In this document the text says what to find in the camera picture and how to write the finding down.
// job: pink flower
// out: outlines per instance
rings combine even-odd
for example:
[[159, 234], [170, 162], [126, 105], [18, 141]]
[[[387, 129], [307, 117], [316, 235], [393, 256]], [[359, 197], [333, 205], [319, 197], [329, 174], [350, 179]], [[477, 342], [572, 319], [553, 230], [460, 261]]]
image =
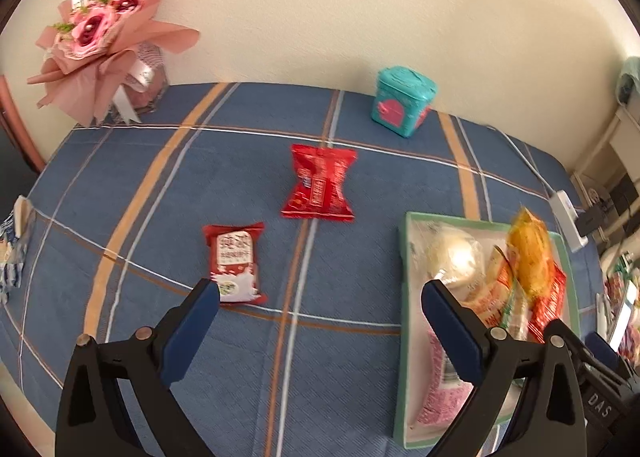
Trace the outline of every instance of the pink flower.
[[73, 54], [85, 57], [97, 52], [103, 46], [101, 40], [104, 35], [117, 20], [118, 15], [113, 8], [108, 6], [92, 8], [84, 15], [84, 20], [71, 31], [74, 38], [71, 47]]
[[133, 13], [136, 11], [142, 0], [112, 0], [111, 5], [118, 14]]

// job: flower bouquet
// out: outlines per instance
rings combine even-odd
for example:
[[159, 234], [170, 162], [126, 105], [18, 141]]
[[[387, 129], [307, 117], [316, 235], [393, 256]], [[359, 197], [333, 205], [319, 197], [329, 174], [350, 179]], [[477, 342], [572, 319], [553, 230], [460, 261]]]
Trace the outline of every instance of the flower bouquet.
[[65, 0], [62, 21], [47, 26], [36, 44], [47, 51], [38, 107], [53, 103], [81, 125], [101, 122], [110, 108], [129, 123], [166, 87], [160, 49], [178, 53], [200, 33], [153, 20], [160, 0]]

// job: wall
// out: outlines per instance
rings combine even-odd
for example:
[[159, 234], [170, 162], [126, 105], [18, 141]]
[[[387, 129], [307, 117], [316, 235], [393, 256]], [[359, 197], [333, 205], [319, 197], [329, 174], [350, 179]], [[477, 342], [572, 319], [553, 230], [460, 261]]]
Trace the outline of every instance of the wall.
[[[59, 0], [23, 0], [0, 36], [0, 68], [49, 156], [71, 126], [24, 79]], [[167, 55], [174, 84], [290, 82], [374, 91], [408, 65], [440, 85], [436, 108], [487, 122], [571, 167], [612, 115], [620, 63], [640, 39], [616, 0], [164, 0], [158, 18], [198, 28]]]

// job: red snack package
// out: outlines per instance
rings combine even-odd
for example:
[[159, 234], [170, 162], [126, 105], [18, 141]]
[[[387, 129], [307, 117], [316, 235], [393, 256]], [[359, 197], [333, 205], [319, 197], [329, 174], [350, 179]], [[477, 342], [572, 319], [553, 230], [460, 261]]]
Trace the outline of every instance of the red snack package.
[[348, 167], [358, 156], [356, 151], [291, 145], [291, 152], [293, 169], [300, 180], [280, 211], [282, 215], [353, 221], [353, 212], [342, 195], [342, 183]]
[[263, 303], [266, 295], [257, 287], [255, 243], [264, 223], [250, 226], [209, 225], [202, 228], [209, 257], [209, 278], [218, 284], [220, 302]]
[[554, 263], [554, 279], [551, 282], [551, 294], [547, 298], [537, 299], [531, 311], [529, 332], [539, 343], [544, 343], [542, 336], [546, 324], [551, 320], [560, 318], [564, 307], [564, 292], [566, 289], [566, 275], [562, 269]]

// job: white power strip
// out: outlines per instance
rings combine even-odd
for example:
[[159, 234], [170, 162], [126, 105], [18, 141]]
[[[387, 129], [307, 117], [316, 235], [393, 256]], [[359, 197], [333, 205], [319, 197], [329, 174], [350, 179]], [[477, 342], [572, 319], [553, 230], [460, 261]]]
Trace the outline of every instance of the white power strip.
[[549, 204], [556, 219], [558, 219], [558, 224], [562, 233], [564, 233], [567, 244], [569, 244], [569, 249], [575, 253], [585, 247], [589, 240], [587, 237], [580, 237], [580, 233], [575, 227], [575, 220], [578, 218], [578, 214], [566, 192], [564, 190], [555, 192], [550, 197]]

